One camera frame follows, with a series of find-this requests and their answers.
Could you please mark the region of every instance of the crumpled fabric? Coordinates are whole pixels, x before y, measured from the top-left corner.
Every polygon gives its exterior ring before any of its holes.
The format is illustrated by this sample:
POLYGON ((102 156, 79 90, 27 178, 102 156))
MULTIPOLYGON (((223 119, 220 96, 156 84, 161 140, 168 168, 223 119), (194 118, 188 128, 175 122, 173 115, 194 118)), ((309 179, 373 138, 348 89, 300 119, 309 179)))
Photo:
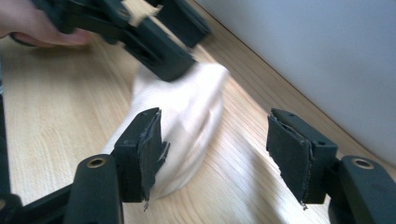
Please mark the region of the crumpled fabric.
POLYGON ((228 70, 218 63, 196 63, 183 77, 165 82, 141 66, 134 80, 131 109, 102 152, 111 153, 138 113, 159 107, 163 141, 171 145, 165 164, 156 174, 150 200, 182 188, 201 167, 219 126, 228 76, 228 70))

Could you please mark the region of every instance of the human hand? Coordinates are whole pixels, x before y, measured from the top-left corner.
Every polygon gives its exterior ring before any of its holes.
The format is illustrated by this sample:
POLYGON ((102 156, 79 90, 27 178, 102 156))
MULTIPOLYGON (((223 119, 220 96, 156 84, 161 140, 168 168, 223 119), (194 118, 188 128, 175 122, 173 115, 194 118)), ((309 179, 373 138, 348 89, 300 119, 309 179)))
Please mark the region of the human hand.
POLYGON ((0 0, 0 38, 10 33, 21 42, 44 48, 85 45, 90 40, 89 32, 79 29, 70 35, 60 33, 30 0, 0 0))

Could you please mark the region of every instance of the wood grain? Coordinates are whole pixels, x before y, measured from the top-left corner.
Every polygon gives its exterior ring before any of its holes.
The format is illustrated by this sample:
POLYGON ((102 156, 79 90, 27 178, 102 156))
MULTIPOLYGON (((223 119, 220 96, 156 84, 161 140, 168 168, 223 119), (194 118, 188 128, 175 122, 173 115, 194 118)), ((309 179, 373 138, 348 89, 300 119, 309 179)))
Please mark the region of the wood grain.
MULTIPOLYGON (((141 0, 128 0, 126 6, 139 15, 154 12, 141 0)), ((141 203, 125 204, 125 223, 329 223, 328 199, 304 211, 265 151, 270 108, 301 115, 330 136, 340 154, 369 154, 202 13, 214 34, 194 56, 215 59, 233 75, 223 92, 222 122, 194 179, 150 202, 146 212, 141 203)), ((30 49, 3 39, 0 53, 12 191, 30 203, 70 184, 78 163, 101 152, 129 110, 139 63, 121 46, 95 35, 87 47, 54 49, 30 49)))

